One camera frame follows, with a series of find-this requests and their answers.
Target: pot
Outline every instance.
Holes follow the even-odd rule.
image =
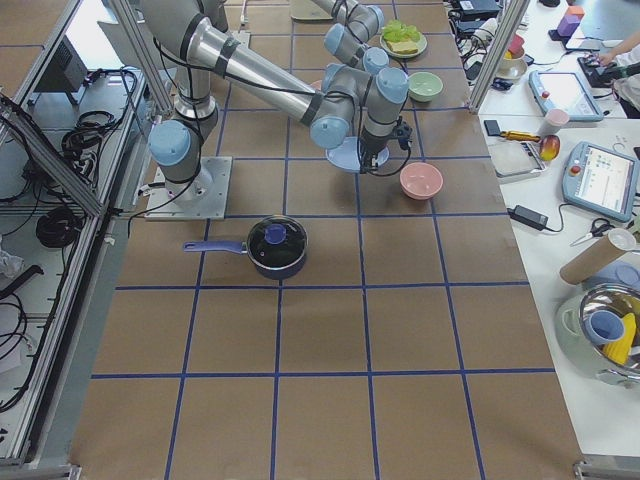
[[[244,242],[187,242],[182,249],[185,252],[247,254],[262,275],[272,280],[284,280],[298,273],[304,265],[307,233],[293,218],[273,215],[255,224]]]
[[[640,325],[640,292],[622,285],[603,284],[567,300],[556,315],[555,329],[560,348],[589,377],[610,385],[638,386],[640,334],[636,329],[631,354],[624,364],[612,361],[602,352],[602,345],[594,345],[585,333],[585,320],[598,310],[609,310],[620,318],[634,313],[636,325]]]

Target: blue handle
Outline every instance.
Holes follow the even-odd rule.
[[[186,242],[182,246],[182,250],[185,252],[231,252],[242,255],[247,253],[247,244],[230,240]]]

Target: green food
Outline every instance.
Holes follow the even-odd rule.
[[[420,32],[415,25],[405,25],[400,20],[391,20],[382,27],[382,38],[386,42],[406,42],[420,40]]]

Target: blue joint cap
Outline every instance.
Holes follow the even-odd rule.
[[[344,27],[339,23],[336,23],[324,36],[324,48],[326,48],[331,55],[335,55],[338,51],[338,47],[340,47],[343,36]]]
[[[382,27],[384,26],[384,13],[382,13],[382,10],[377,5],[370,5],[369,9],[373,10],[373,12],[376,14],[376,17],[378,17],[378,31],[376,33],[380,33],[382,31]]]
[[[383,68],[376,75],[376,86],[384,98],[392,103],[403,103],[409,91],[409,78],[399,68]]]
[[[377,74],[383,68],[389,66],[389,55],[380,47],[371,47],[362,58],[365,71],[371,75]]]
[[[156,125],[149,134],[149,150],[163,167],[182,161],[191,148],[189,130],[177,120],[167,120]]]
[[[320,89],[323,92],[329,90],[329,86],[331,85],[331,82],[333,82],[333,77],[335,77],[342,68],[344,68],[344,65],[341,65],[339,63],[330,63],[329,65],[327,65],[327,69],[324,73],[324,78],[322,79],[322,85],[320,86]]]
[[[316,145],[326,149],[337,148],[342,145],[349,133],[349,123],[340,117],[327,115],[311,124],[311,140]]]

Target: black power brick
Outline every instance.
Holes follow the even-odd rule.
[[[536,230],[544,230],[547,228],[549,217],[529,210],[522,205],[516,205],[515,208],[507,208],[507,212],[509,212],[509,216],[516,222],[524,223]]]

